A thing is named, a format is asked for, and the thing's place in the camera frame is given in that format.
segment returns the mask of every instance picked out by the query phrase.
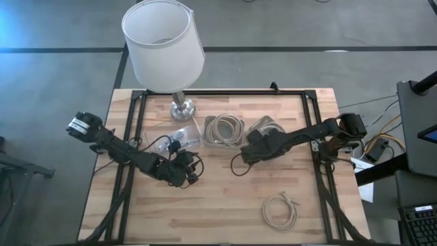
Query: white paper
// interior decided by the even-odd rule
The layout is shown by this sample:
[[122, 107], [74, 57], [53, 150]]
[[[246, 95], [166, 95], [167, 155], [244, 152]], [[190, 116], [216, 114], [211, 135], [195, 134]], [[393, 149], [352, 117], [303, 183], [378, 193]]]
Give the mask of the white paper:
[[[350, 160], [356, 164], [356, 168], [354, 170], [356, 173], [363, 171], [364, 169], [373, 167], [372, 164], [352, 157], [350, 158]], [[365, 200], [367, 202], [373, 202], [373, 183], [360, 186], [358, 187], [358, 190], [360, 191], [360, 197], [362, 200]]]

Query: wooden table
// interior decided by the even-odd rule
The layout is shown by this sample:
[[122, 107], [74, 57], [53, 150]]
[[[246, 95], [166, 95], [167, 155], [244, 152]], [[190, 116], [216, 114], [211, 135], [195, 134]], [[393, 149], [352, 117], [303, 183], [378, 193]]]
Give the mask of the wooden table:
[[[115, 128], [115, 134], [120, 138], [124, 134], [131, 91], [114, 91], [107, 116], [106, 127]], [[337, 117], [339, 110], [333, 89], [316, 89], [316, 92], [322, 119]], [[218, 115], [224, 111], [242, 118], [246, 130], [264, 115], [271, 116], [287, 132], [306, 127], [299, 96], [190, 98], [196, 104], [195, 119], [200, 127], [203, 127], [207, 115]], [[147, 97], [144, 139], [151, 141], [151, 136], [179, 129], [180, 125], [171, 120], [170, 103], [170, 96]], [[234, 176], [229, 169], [235, 152], [203, 146], [196, 151], [205, 163], [205, 172], [200, 181], [188, 189], [169, 187], [166, 182], [153, 180], [136, 170], [125, 243], [326, 242], [309, 144], [293, 147], [285, 156], [275, 160], [258, 163], [243, 177]], [[99, 156], [96, 168], [108, 161], [107, 155]], [[354, 171], [349, 163], [338, 162], [335, 166], [340, 206], [358, 231], [369, 238]], [[237, 172], [246, 169], [241, 161], [236, 163], [236, 167]], [[108, 211], [116, 169], [117, 165], [112, 165], [94, 176], [79, 239], [88, 236]], [[301, 204], [297, 206], [296, 226], [287, 233], [272, 231], [261, 215], [263, 201], [282, 191]], [[284, 204], [273, 204], [271, 212], [278, 222], [287, 217]], [[330, 220], [334, 225], [332, 211]], [[118, 230], [117, 220], [115, 224], [114, 234]]]

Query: floor stripe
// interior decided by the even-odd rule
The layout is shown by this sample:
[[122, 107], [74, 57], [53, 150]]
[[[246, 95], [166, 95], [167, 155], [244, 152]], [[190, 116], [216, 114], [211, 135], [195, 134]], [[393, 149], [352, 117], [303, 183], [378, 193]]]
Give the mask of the floor stripe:
[[122, 58], [120, 59], [120, 63], [117, 69], [117, 75], [115, 76], [113, 89], [119, 89], [122, 86], [124, 70], [126, 68], [126, 63], [129, 57], [129, 50], [127, 44], [124, 45]]
[[[121, 53], [123, 50], [124, 48], [5, 48], [0, 49], [0, 53]], [[206, 53], [389, 52], [437, 51], [437, 46], [208, 46], [203, 50]]]
[[233, 52], [381, 52], [437, 51], [437, 46], [216, 46], [204, 47], [206, 53]]
[[123, 48], [0, 48], [0, 53], [121, 53]]

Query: black keyboard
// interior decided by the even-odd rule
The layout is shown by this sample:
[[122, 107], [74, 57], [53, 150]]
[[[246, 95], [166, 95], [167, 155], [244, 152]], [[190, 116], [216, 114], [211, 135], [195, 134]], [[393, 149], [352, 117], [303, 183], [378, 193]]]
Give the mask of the black keyboard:
[[400, 208], [399, 213], [414, 245], [437, 246], [437, 204]]

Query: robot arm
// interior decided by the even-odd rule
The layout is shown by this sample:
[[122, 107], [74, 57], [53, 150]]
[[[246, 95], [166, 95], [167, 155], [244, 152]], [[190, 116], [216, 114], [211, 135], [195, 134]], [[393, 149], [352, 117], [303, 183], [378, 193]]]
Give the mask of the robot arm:
[[317, 141], [324, 137], [332, 137], [327, 142], [319, 144], [322, 161], [328, 157], [337, 157], [338, 149], [358, 146], [354, 141], [366, 136], [360, 115], [346, 113], [338, 118], [329, 118], [323, 123], [300, 129], [291, 133], [280, 133], [272, 129], [267, 135], [253, 131], [247, 136], [249, 145], [241, 148], [241, 157], [249, 165], [259, 161], [277, 158], [288, 152], [293, 146], [309, 141]]
[[142, 173], [157, 180], [167, 181], [175, 187], [182, 186], [185, 180], [188, 180], [190, 185], [199, 180], [195, 174], [195, 167], [200, 160], [194, 162], [193, 158], [197, 154], [185, 150], [178, 151], [176, 141], [172, 144], [175, 148], [170, 150], [176, 153], [176, 157], [167, 160], [159, 154], [140, 151], [116, 137], [114, 131], [106, 129], [102, 120], [91, 113], [77, 113], [69, 123], [67, 131], [69, 135], [84, 143], [96, 143], [95, 146], [90, 146], [94, 152], [97, 152], [98, 148], [108, 150], [109, 156], [117, 163], [133, 163]]

